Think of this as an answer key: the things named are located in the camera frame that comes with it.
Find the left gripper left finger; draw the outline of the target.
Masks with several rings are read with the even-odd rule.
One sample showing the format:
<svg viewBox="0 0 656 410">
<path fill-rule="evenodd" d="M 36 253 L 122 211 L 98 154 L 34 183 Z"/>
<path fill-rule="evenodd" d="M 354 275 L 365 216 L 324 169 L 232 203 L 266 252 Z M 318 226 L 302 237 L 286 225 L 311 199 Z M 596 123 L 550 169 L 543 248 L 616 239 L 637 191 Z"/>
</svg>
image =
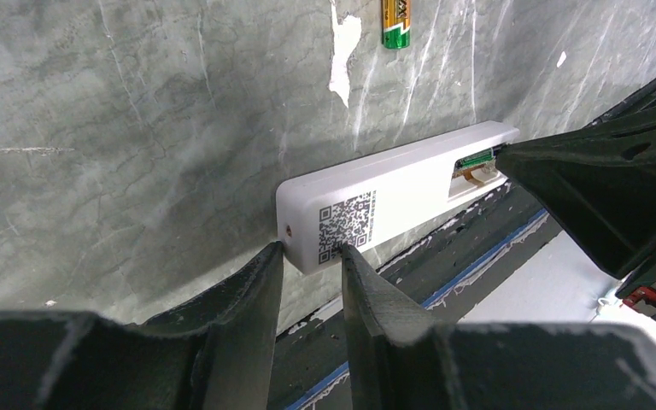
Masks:
<svg viewBox="0 0 656 410">
<path fill-rule="evenodd" d="M 263 409 L 283 273 L 283 246 L 269 243 L 140 325 L 0 311 L 0 409 Z"/>
</svg>

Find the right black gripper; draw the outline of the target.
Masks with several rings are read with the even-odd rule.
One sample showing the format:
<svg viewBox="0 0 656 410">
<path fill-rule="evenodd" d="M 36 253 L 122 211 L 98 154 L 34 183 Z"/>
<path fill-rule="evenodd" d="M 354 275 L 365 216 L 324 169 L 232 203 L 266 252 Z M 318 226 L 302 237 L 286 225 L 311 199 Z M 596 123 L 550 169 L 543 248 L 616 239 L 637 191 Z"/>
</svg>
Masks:
<svg viewBox="0 0 656 410">
<path fill-rule="evenodd" d="M 615 296 L 656 321 L 656 107 L 508 145 L 495 165 L 603 272 L 636 268 Z"/>
</svg>

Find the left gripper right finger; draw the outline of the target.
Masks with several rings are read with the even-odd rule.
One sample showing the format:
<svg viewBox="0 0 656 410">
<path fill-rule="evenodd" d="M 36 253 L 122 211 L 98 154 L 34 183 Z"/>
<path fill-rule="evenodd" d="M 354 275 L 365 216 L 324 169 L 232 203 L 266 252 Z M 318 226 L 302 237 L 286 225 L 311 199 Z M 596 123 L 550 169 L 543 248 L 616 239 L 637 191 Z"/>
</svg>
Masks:
<svg viewBox="0 0 656 410">
<path fill-rule="evenodd" d="M 341 248 L 356 409 L 656 409 L 656 343 L 615 324 L 440 320 Z"/>
</svg>

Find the green AA battery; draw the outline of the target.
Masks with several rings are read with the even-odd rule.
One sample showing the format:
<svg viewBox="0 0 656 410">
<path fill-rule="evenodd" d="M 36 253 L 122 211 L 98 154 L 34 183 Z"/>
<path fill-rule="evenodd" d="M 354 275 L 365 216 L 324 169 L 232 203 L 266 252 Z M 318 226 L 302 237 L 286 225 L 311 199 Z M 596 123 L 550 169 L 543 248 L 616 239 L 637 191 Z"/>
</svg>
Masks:
<svg viewBox="0 0 656 410">
<path fill-rule="evenodd" d="M 467 168 L 482 166 L 487 162 L 491 162 L 495 159 L 495 149 L 489 148 L 481 152 L 460 158 L 455 162 L 454 169 L 456 171 L 464 170 Z"/>
</svg>

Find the white remote control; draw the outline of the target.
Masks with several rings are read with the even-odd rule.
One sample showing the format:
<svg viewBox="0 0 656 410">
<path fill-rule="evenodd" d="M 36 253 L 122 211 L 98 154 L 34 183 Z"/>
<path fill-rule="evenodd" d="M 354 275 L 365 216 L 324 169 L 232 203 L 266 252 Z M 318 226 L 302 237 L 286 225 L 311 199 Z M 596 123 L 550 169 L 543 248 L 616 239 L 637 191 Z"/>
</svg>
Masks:
<svg viewBox="0 0 656 410">
<path fill-rule="evenodd" d="M 500 187 L 494 160 L 456 171 L 460 158 L 518 140 L 519 129 L 486 121 L 307 173 L 276 191 L 277 233 L 305 275 L 337 262 L 350 243 L 365 251 Z"/>
</svg>

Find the gold AA battery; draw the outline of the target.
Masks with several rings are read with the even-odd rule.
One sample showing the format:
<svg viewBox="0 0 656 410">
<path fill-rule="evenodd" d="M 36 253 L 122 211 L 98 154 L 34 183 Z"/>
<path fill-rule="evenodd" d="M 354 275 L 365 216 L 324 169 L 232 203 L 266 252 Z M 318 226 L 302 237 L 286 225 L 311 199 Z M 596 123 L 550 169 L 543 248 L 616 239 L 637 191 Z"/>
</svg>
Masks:
<svg viewBox="0 0 656 410">
<path fill-rule="evenodd" d="M 411 1 L 382 0 L 382 45 L 400 50 L 410 45 Z"/>
</svg>

